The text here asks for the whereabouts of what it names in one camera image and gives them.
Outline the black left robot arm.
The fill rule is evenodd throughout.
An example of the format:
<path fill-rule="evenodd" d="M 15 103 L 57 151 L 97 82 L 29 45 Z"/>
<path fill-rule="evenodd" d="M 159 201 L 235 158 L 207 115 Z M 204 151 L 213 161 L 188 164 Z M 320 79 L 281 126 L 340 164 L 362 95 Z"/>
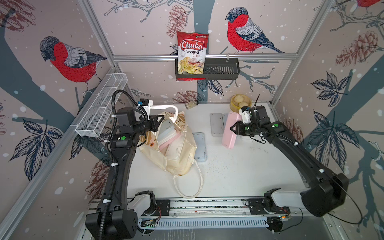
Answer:
<path fill-rule="evenodd" d="M 163 115 L 150 115 L 145 110 L 148 99 L 136 102 L 124 90 L 112 95 L 112 130 L 105 149 L 110 167 L 105 191 L 97 211 L 86 217 L 86 228 L 97 240 L 131 239 L 137 232 L 138 213 L 127 209 L 127 186 L 130 169 L 140 137 L 155 132 L 164 120 Z"/>

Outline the grey pencil case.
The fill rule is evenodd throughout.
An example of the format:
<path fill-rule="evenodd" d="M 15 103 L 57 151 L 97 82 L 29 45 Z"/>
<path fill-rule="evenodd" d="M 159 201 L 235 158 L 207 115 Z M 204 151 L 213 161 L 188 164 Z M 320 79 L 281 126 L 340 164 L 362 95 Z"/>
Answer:
<path fill-rule="evenodd" d="M 195 160 L 197 162 L 207 161 L 207 147 L 204 133 L 193 133 L 197 149 L 195 152 Z"/>

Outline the pink pencil case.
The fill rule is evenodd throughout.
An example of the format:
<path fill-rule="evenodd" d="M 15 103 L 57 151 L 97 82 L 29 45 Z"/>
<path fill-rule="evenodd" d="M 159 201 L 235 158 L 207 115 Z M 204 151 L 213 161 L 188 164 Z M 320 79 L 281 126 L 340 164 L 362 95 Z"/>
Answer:
<path fill-rule="evenodd" d="M 222 138 L 222 145 L 228 149 L 233 149 L 237 135 L 231 130 L 231 127 L 242 119 L 239 113 L 230 112 L 227 117 L 225 129 Z"/>
<path fill-rule="evenodd" d="M 181 135 L 180 131 L 174 130 L 172 133 L 158 136 L 159 150 L 164 151 L 171 143 L 173 143 Z"/>

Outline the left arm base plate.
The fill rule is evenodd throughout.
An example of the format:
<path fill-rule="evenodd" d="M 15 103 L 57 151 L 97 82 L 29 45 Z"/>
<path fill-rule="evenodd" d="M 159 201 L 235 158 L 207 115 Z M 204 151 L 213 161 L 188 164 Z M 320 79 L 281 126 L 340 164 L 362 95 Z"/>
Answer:
<path fill-rule="evenodd" d="M 129 206 L 139 217 L 162 217 L 170 215 L 171 201 L 156 199 L 156 204 L 151 207 L 148 199 L 134 200 L 129 203 Z"/>

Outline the small glass jar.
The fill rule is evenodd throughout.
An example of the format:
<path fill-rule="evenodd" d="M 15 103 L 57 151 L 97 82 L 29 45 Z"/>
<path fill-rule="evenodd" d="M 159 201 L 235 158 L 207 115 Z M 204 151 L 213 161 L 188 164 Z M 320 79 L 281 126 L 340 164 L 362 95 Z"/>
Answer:
<path fill-rule="evenodd" d="M 190 109 L 192 109 L 192 108 L 195 108 L 198 104 L 199 104 L 199 103 L 198 103 L 197 101 L 193 100 L 193 101 L 190 101 L 190 102 L 188 102 L 188 103 L 185 103 L 185 108 L 186 108 L 187 110 L 190 110 Z"/>

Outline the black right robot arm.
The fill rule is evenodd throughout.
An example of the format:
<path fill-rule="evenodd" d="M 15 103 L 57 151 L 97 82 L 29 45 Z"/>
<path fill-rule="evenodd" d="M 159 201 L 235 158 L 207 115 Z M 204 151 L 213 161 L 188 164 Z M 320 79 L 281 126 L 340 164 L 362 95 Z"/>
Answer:
<path fill-rule="evenodd" d="M 284 192 L 273 189 L 269 192 L 273 203 L 281 207 L 305 208 L 313 216 L 322 217 L 345 203 L 349 179 L 344 174 L 335 174 L 318 162 L 293 137 L 289 129 L 279 121 L 271 122 L 265 107 L 244 107 L 236 119 L 227 118 L 225 131 L 237 136 L 262 140 L 280 150 L 304 177 L 309 189 L 298 192 Z"/>

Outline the white pencil case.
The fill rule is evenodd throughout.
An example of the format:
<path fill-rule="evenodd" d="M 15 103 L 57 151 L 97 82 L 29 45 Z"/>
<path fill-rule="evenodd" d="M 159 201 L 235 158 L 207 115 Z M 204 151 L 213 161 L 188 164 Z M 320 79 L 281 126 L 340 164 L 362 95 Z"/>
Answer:
<path fill-rule="evenodd" d="M 224 134 L 224 120 L 223 114 L 211 113 L 210 114 L 211 133 L 213 137 L 222 137 Z"/>

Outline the cream canvas tote bag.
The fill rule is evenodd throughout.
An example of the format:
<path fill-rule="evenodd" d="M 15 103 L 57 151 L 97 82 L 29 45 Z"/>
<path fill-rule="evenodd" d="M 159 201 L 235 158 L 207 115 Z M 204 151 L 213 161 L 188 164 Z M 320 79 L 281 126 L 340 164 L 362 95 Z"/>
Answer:
<path fill-rule="evenodd" d="M 165 116 L 163 122 L 166 120 L 171 120 L 175 124 L 175 128 L 180 131 L 181 135 L 164 151 L 160 151 L 157 140 L 157 133 L 159 131 L 148 131 L 143 137 L 140 138 L 141 146 L 139 149 L 141 153 L 144 154 L 144 156 L 146 156 L 160 169 L 168 171 L 173 175 L 175 189 L 182 198 L 194 199 L 201 193 L 203 189 L 204 178 L 201 169 L 195 160 L 197 145 L 195 143 L 193 133 L 189 128 L 188 123 L 186 122 L 185 113 L 179 112 L 179 109 L 174 105 L 152 106 L 151 111 L 152 110 L 162 110 L 163 112 L 160 115 Z M 177 177 L 186 175 L 193 165 L 195 165 L 199 171 L 200 186 L 197 193 L 192 196 L 186 196 L 179 190 Z"/>

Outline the red Chuba cassava chips bag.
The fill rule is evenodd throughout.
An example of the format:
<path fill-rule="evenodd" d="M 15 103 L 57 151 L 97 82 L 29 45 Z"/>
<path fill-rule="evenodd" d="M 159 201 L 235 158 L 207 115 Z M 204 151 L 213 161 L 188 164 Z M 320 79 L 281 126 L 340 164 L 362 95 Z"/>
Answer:
<path fill-rule="evenodd" d="M 181 81 L 205 80 L 203 75 L 209 35 L 177 32 L 177 37 L 176 78 Z"/>

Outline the beige bun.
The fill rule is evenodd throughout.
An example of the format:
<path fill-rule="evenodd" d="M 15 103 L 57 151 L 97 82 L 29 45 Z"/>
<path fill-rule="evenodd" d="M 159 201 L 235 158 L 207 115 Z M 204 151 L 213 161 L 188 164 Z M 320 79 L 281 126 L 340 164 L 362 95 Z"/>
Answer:
<path fill-rule="evenodd" d="M 241 108 L 243 108 L 243 107 L 248 107 L 249 106 L 249 103 L 247 103 L 247 102 L 240 102 L 239 104 L 238 104 L 238 107 L 241 109 Z"/>
<path fill-rule="evenodd" d="M 235 95 L 233 98 L 233 102 L 239 104 L 244 101 L 244 97 L 242 95 Z"/>

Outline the white case in bag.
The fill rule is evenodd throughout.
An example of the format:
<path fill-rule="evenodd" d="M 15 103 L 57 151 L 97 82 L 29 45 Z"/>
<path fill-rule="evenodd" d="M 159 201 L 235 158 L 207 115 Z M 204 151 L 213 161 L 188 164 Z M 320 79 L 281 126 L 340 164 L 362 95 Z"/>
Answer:
<path fill-rule="evenodd" d="M 178 134 L 175 124 L 171 120 L 162 122 L 159 132 L 157 133 L 158 144 L 162 145 Z"/>

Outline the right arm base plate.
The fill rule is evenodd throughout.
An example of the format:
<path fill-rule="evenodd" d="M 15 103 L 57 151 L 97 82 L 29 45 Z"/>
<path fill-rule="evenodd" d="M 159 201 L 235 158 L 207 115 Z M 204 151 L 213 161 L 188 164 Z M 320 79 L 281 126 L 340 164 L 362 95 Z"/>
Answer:
<path fill-rule="evenodd" d="M 278 207 L 270 199 L 248 199 L 245 206 L 249 208 L 252 215 L 290 215 L 291 211 L 288 207 Z"/>

